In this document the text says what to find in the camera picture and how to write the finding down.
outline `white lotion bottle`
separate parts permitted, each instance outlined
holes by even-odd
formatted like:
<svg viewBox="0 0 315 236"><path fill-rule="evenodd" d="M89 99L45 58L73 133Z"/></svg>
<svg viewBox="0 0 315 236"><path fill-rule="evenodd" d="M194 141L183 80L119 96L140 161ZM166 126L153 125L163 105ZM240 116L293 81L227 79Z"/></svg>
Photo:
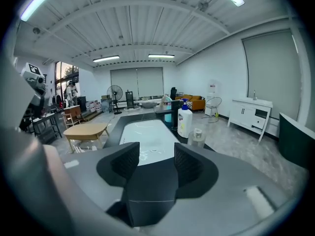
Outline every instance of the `white lotion bottle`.
<svg viewBox="0 0 315 236"><path fill-rule="evenodd" d="M178 110L177 133L181 137L188 138L192 123L192 112L186 104L187 99L183 99L183 101L182 108Z"/></svg>

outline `white vanity cabinet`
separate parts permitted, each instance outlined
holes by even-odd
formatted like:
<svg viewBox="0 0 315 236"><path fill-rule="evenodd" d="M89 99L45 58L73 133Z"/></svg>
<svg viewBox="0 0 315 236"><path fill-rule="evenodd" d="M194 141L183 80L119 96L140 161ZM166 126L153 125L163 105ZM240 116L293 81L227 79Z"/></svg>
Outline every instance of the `white vanity cabinet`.
<svg viewBox="0 0 315 236"><path fill-rule="evenodd" d="M233 99L227 126L229 127L230 123L234 123L260 134L258 140L260 142L272 107L271 101L251 98Z"/></svg>

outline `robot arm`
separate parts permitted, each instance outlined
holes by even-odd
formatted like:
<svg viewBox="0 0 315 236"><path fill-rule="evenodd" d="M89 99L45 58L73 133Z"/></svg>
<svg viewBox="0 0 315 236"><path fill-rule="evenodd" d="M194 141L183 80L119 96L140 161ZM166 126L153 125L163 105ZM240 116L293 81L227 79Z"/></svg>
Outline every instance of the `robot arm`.
<svg viewBox="0 0 315 236"><path fill-rule="evenodd" d="M34 96L27 107L24 117L40 117L42 109L48 105L49 98L45 98L46 88L44 75L40 69L32 64L26 63L21 72L22 77L34 89Z"/></svg>

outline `sink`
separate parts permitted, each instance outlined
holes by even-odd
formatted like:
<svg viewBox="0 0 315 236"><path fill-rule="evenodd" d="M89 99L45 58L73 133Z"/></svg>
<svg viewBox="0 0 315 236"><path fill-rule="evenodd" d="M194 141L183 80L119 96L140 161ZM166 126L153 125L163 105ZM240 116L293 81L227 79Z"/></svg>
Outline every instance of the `sink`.
<svg viewBox="0 0 315 236"><path fill-rule="evenodd" d="M233 99L233 100L237 100L237 101L242 101L242 102L247 102L247 103L251 103L251 104L255 104L255 105L260 105L260 106L264 106L264 107L268 107L268 108L272 108L272 102L271 101L267 101L267 100L253 100L252 98L239 98L239 99Z"/></svg>
<svg viewBox="0 0 315 236"><path fill-rule="evenodd" d="M177 138L159 120L132 122L124 127L119 144L140 142L138 166L156 163L174 157Z"/></svg>

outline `shelf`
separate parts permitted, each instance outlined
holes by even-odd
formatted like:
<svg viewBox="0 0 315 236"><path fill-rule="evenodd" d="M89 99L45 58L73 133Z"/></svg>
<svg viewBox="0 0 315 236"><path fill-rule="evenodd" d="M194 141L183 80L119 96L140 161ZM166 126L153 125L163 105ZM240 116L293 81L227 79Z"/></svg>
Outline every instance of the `shelf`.
<svg viewBox="0 0 315 236"><path fill-rule="evenodd" d="M255 132L255 133L261 135L262 130L259 129L259 128L248 127L248 126L243 125L243 124L241 124L241 123L239 123L239 122L237 122L237 121L234 121L234 120L231 120L231 123L234 123L234 124L239 125L239 126L241 126L241 127L243 127L243 128L249 129L249 130L251 130L252 132Z"/></svg>
<svg viewBox="0 0 315 236"><path fill-rule="evenodd" d="M267 119L267 112L260 109L256 109L255 116L258 116L263 119Z"/></svg>
<svg viewBox="0 0 315 236"><path fill-rule="evenodd" d="M48 142L56 139L57 132L53 130L52 126L49 126L48 128L45 128L40 132L40 134L37 134L37 138L43 143L47 144Z"/></svg>

